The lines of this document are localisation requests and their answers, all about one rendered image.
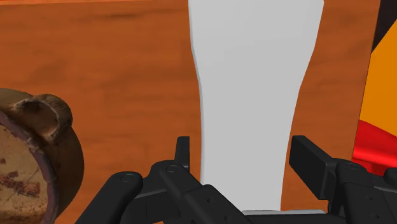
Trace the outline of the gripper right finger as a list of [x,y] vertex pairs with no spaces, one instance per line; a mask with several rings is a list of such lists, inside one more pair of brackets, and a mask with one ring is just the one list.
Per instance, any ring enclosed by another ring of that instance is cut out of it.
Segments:
[[305,136],[293,136],[289,164],[328,212],[347,224],[397,224],[397,167],[382,176],[333,158]]

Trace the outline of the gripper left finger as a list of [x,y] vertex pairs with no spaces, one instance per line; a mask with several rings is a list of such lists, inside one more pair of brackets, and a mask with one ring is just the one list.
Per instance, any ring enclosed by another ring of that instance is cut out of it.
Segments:
[[211,185],[189,171],[190,138],[176,142],[175,157],[138,172],[113,174],[75,224],[252,224]]

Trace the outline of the tall white glass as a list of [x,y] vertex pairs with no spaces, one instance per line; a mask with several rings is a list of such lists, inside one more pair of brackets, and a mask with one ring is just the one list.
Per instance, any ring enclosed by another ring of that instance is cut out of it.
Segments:
[[241,211],[277,211],[291,124],[324,0],[188,0],[200,180]]

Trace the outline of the brown ceramic pot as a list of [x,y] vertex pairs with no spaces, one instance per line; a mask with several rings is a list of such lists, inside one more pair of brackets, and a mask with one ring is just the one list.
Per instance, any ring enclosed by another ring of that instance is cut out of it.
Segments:
[[84,159],[70,107],[0,88],[0,224],[54,224],[80,189]]

